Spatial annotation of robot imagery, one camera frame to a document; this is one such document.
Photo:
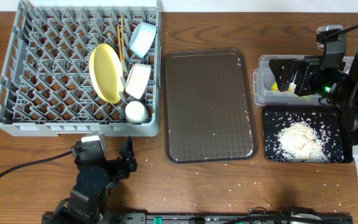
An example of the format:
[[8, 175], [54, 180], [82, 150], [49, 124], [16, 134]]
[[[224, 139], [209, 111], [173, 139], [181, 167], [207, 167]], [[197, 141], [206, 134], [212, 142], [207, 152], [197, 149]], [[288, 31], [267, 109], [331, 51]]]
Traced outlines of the white plastic cup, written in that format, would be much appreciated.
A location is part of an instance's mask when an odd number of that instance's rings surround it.
[[145, 123], [149, 119], [147, 108], [139, 101], [132, 101], [125, 108], [126, 119], [131, 123]]

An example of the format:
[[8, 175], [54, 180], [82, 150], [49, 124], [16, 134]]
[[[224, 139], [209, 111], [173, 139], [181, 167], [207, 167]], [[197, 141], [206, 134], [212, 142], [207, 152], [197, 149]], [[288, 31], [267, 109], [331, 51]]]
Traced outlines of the white shallow bowl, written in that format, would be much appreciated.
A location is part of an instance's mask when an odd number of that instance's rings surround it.
[[139, 100], [146, 89], [151, 69], [151, 65], [135, 63], [126, 81], [126, 93]]

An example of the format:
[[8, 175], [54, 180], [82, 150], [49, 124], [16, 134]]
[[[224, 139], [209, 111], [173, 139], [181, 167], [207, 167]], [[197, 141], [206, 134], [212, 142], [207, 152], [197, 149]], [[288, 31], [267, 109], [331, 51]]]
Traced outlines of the yellow round plate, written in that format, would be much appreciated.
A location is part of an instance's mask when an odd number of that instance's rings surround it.
[[108, 44], [99, 44], [89, 58], [89, 75], [97, 95], [105, 102], [116, 104], [124, 91], [122, 65], [116, 51]]

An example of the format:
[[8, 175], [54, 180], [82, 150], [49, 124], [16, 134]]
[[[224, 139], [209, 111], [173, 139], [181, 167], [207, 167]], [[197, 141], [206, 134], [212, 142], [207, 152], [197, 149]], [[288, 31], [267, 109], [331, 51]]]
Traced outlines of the light blue bowl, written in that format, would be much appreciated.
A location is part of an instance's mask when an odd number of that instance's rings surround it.
[[157, 26], [146, 22], [141, 22], [134, 30], [129, 48], [136, 56], [142, 58], [151, 48], [157, 33]]

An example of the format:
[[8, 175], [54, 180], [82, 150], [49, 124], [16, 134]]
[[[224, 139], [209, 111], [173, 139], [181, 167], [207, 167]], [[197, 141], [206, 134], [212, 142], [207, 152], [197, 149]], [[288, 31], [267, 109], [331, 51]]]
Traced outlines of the wooden chopstick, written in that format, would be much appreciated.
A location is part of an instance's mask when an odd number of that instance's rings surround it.
[[117, 30], [117, 39], [119, 45], [119, 60], [122, 63], [123, 58], [122, 58], [121, 30], [119, 25], [116, 26], [116, 30]]
[[124, 61], [124, 14], [121, 13], [121, 62]]

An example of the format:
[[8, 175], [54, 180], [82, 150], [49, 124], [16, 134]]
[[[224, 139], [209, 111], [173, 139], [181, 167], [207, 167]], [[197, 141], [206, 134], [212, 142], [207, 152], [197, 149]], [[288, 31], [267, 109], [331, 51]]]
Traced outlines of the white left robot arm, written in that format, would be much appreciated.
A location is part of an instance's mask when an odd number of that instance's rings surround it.
[[80, 140], [71, 148], [79, 173], [70, 197], [61, 201], [44, 223], [98, 223], [104, 219], [104, 207], [111, 191], [120, 180], [137, 170], [132, 138], [129, 136], [119, 150], [120, 156], [107, 160], [104, 137]]

